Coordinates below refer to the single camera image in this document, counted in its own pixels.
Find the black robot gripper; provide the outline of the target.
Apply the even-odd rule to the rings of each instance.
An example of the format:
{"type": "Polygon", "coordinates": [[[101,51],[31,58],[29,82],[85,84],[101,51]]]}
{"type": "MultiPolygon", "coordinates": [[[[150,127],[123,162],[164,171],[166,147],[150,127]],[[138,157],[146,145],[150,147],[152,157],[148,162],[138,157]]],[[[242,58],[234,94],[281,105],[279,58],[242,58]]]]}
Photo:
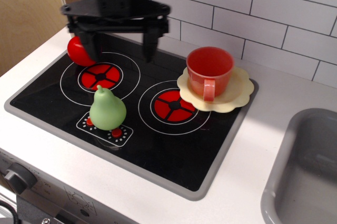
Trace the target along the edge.
{"type": "Polygon", "coordinates": [[[61,7],[68,29],[80,39],[89,58],[100,60],[97,33],[143,33],[143,57],[155,56],[158,38],[169,32],[168,5],[151,0],[80,0],[61,7]]]}

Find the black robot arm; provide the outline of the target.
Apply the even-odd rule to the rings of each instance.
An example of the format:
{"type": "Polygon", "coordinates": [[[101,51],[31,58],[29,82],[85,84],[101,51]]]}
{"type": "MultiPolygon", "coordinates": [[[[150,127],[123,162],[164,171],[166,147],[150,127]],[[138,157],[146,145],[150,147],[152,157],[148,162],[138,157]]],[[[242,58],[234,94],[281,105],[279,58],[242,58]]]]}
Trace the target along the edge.
{"type": "Polygon", "coordinates": [[[80,0],[61,8],[67,27],[74,37],[67,53],[80,66],[92,66],[101,60],[101,33],[141,33],[143,56],[154,57],[158,40],[169,31],[166,4],[151,0],[80,0]]]}

